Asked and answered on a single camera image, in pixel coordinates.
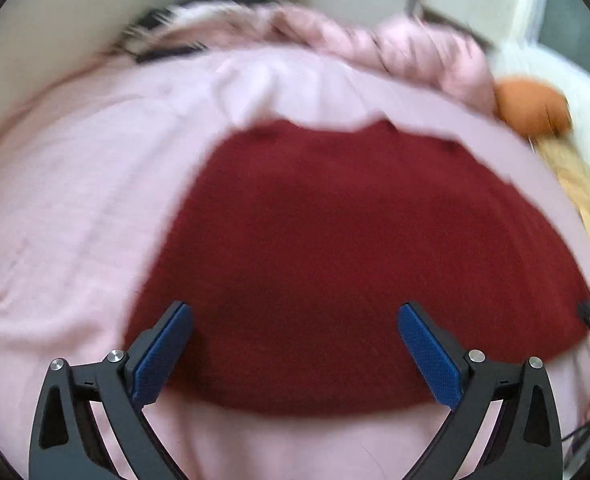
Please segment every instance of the pink bed sheet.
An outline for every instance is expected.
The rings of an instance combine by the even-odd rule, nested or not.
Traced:
[[[437,92],[295,46],[145,67],[113,59],[45,93],[0,145],[0,449],[18,472],[27,477],[49,362],[95,362],[119,344],[182,193],[219,141],[272,118],[350,130],[381,117],[459,140],[517,186],[590,286],[590,243],[553,175],[511,131]],[[547,366],[565,433],[590,397],[590,341]],[[144,412],[192,480],[402,478],[447,413],[431,404],[269,418],[170,393]],[[132,478],[101,410],[98,420],[118,470]],[[483,447],[476,443],[463,474]]]

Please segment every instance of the white pillow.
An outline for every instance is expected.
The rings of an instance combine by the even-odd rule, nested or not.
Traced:
[[[573,143],[590,167],[590,75],[560,54],[536,44],[504,43],[488,59],[495,78],[539,78],[566,96],[573,117]]]
[[[0,118],[106,47],[148,7],[176,1],[6,1],[0,10]]]

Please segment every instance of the red cloth corner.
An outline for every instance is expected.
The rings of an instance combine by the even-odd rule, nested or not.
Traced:
[[[125,339],[182,300],[196,330],[173,387],[262,413],[367,413],[431,398],[397,334],[406,301],[464,348],[522,362],[578,343],[589,298],[544,216],[458,143],[278,121],[213,153]]]

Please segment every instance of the orange cloth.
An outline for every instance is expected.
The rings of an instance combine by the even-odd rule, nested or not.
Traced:
[[[546,83],[507,78],[495,85],[498,117],[521,137],[564,136],[572,128],[564,94]]]

